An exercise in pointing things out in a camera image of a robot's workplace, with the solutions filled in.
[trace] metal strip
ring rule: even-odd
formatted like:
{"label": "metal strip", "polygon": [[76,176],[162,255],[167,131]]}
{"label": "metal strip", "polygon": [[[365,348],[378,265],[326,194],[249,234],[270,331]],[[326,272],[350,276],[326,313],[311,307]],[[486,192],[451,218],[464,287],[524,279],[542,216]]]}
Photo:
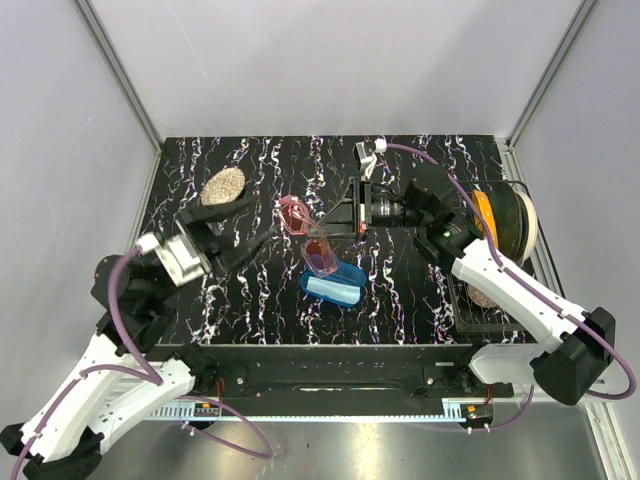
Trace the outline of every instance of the metal strip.
{"label": "metal strip", "polygon": [[[510,180],[524,182],[524,175],[518,161],[516,150],[507,145],[505,139],[496,139],[505,175]],[[546,283],[547,287],[556,293],[565,296],[555,269],[551,253],[540,239],[536,244],[534,255],[532,256],[534,269],[538,280]],[[536,398],[536,401],[544,401],[544,398]],[[602,402],[595,398],[583,398],[580,405],[585,409],[591,429],[600,453],[600,458],[605,468],[607,478],[613,479],[637,479],[631,457],[624,442],[624,437],[618,427],[615,412],[611,402]]]}
{"label": "metal strip", "polygon": [[90,0],[72,0],[72,2],[96,42],[102,57],[113,74],[113,78],[116,80],[118,87],[120,87],[122,94],[127,100],[131,111],[138,120],[138,123],[144,131],[147,139],[153,146],[154,150],[159,151],[162,148],[163,139],[153,124],[151,117],[145,110],[140,97],[136,93],[136,90],[133,87],[127,72],[122,66],[122,62],[118,58],[118,55],[113,48],[113,44],[109,40],[107,32],[100,22]]}
{"label": "metal strip", "polygon": [[[462,408],[457,402],[443,400],[443,415],[363,415],[363,416],[250,416],[252,422],[304,422],[304,423],[462,423]],[[195,402],[177,400],[166,404],[152,413],[145,420],[171,422],[238,422],[236,416],[218,416],[213,412],[210,416],[196,416]]]}
{"label": "metal strip", "polygon": [[524,108],[520,118],[516,122],[515,127],[511,131],[511,134],[507,138],[507,143],[511,146],[517,145],[524,129],[527,127],[527,124],[533,117],[533,114],[540,105],[542,98],[545,93],[549,89],[551,82],[556,77],[560,67],[566,60],[569,52],[573,48],[573,45],[576,43],[576,40],[584,30],[587,22],[591,18],[591,15],[595,11],[596,7],[600,4],[600,0],[582,0],[582,3],[578,7],[575,15],[571,19],[571,23],[567,27],[562,40],[560,40],[560,44],[556,48],[556,51],[553,53],[547,68],[545,68],[542,77],[538,81],[536,88],[533,91],[533,94],[529,98],[526,107]]}
{"label": "metal strip", "polygon": [[147,180],[144,185],[144,190],[142,191],[142,197],[140,198],[140,204],[138,205],[138,210],[136,212],[136,219],[133,222],[133,228],[131,230],[131,234],[129,235],[129,240],[127,242],[127,246],[126,246],[127,251],[131,247],[133,247],[133,244],[138,239],[140,228],[142,227],[142,220],[144,219],[144,213],[147,209],[147,203],[149,202],[149,197],[151,195],[151,188],[153,187],[153,182],[156,178],[156,173],[158,172],[161,158],[162,158],[162,153],[160,152],[160,150],[157,150],[155,157],[153,159],[153,165],[149,170],[149,175],[147,176]]}

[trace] white wall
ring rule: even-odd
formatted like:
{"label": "white wall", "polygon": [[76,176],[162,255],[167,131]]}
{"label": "white wall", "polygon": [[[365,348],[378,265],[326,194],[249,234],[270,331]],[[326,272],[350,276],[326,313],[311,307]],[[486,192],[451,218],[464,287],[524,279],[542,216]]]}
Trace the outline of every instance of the white wall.
{"label": "white wall", "polygon": [[[516,151],[567,294],[615,315],[640,375],[639,26],[637,1],[601,3]],[[616,407],[639,470],[640,393]]]}
{"label": "white wall", "polygon": [[161,135],[507,135],[580,0],[92,0]]}
{"label": "white wall", "polygon": [[[70,1],[0,2],[0,428],[30,418],[102,309],[153,152]],[[13,457],[0,453],[0,478]]]}

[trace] metal floor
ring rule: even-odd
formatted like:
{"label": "metal floor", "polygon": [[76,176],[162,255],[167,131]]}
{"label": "metal floor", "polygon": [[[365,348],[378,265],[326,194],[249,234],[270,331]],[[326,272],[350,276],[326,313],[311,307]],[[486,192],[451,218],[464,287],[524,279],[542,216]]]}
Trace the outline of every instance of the metal floor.
{"label": "metal floor", "polygon": [[[497,407],[498,421],[515,413]],[[586,413],[534,405],[510,430],[489,435],[435,433],[414,425],[261,423],[277,454],[251,459],[177,425],[144,422],[106,455],[92,480],[592,480],[605,479]],[[239,423],[212,432],[250,448]]]}

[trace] pink safety goggles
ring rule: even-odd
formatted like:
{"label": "pink safety goggles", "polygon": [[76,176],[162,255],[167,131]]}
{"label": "pink safety goggles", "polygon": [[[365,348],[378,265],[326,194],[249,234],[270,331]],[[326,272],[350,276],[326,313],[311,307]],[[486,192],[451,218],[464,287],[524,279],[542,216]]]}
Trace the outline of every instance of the pink safety goggles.
{"label": "pink safety goggles", "polygon": [[319,239],[309,239],[302,247],[302,256],[316,277],[326,277],[338,270],[338,259],[331,249],[329,239],[320,225],[311,218],[309,208],[299,197],[287,195],[281,198],[278,215],[282,226],[291,235],[308,235],[310,228],[319,233]]}

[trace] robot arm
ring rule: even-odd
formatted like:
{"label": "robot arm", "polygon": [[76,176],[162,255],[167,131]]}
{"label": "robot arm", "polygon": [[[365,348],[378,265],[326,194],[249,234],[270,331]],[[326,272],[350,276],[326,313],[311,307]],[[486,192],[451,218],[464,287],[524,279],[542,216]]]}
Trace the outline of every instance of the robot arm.
{"label": "robot arm", "polygon": [[482,233],[457,213],[458,192],[443,167],[417,166],[403,196],[371,183],[376,153],[386,148],[384,140],[356,145],[360,177],[350,178],[345,197],[321,220],[325,234],[361,239],[371,228],[415,228],[413,244],[426,261],[488,295],[538,342],[476,347],[467,361],[471,372],[485,384],[537,384],[559,402],[575,405],[612,358],[567,318],[588,325],[611,346],[614,318],[602,308],[588,313],[561,298],[498,253],[499,265]]}
{"label": "robot arm", "polygon": [[[270,231],[236,246],[209,229],[249,205],[254,198],[213,207],[197,207],[178,215],[180,233],[171,238],[150,233],[136,242],[134,258],[118,283],[118,304],[124,326],[136,348],[148,353],[162,337],[174,311],[168,300],[182,285],[209,273],[225,275],[253,258]],[[107,284],[118,256],[103,259],[92,295],[108,307]],[[216,362],[196,344],[184,345],[157,369],[160,384],[143,382],[107,403],[107,397],[137,361],[128,352],[110,312],[82,359],[52,399],[31,420],[7,426],[0,443],[12,455],[29,458],[24,474],[36,479],[84,479],[102,455],[127,431],[171,400],[213,390]]]}

